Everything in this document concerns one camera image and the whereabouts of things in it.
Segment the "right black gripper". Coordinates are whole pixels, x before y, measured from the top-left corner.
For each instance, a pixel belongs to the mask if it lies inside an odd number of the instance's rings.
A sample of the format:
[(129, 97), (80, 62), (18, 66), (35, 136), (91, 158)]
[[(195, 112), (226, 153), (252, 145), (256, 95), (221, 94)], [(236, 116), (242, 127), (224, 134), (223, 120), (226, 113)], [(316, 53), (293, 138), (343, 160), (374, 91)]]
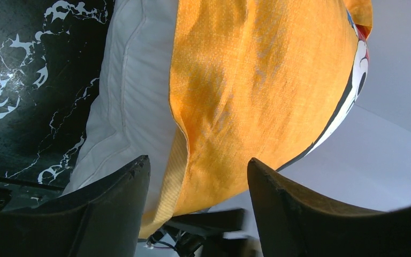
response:
[(176, 216), (146, 240), (147, 248), (167, 248), (180, 257), (258, 256), (258, 240), (228, 239), (225, 234), (243, 229), (242, 208)]

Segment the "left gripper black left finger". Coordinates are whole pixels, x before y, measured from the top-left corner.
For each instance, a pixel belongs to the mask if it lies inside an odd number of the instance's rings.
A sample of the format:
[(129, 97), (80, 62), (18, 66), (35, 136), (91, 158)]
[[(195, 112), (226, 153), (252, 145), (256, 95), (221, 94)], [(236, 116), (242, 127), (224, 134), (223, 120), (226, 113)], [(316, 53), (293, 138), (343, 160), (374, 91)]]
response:
[(0, 211), (0, 256), (133, 256), (149, 180), (142, 155), (39, 207)]

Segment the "orange printed pillowcase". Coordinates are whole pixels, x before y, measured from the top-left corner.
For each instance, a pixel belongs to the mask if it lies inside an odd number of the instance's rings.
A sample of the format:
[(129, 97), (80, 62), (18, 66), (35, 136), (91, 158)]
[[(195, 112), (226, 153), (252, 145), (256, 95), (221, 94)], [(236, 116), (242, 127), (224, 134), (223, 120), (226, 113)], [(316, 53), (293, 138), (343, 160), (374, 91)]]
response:
[(179, 1), (177, 128), (139, 236), (245, 191), (251, 158), (283, 169), (322, 144), (364, 85), (372, 26), (371, 1)]

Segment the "white pillow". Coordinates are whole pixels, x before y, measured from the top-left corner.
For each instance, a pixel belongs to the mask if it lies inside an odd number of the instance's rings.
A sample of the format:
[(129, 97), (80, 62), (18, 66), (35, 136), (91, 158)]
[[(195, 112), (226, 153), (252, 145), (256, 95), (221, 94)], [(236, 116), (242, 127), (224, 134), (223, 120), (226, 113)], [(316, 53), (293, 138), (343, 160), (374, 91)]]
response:
[(65, 194), (148, 155), (145, 210), (157, 205), (177, 128), (169, 106), (177, 9), (177, 1), (116, 1), (106, 36), (99, 95), (90, 107), (86, 140)]

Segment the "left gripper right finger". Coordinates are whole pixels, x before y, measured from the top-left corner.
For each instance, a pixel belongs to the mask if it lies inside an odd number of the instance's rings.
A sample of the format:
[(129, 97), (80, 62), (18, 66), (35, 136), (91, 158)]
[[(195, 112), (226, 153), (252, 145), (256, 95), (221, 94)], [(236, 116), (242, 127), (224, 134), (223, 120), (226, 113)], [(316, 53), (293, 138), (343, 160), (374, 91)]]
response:
[(256, 158), (247, 179), (264, 256), (411, 256), (411, 206), (383, 212), (350, 205)]

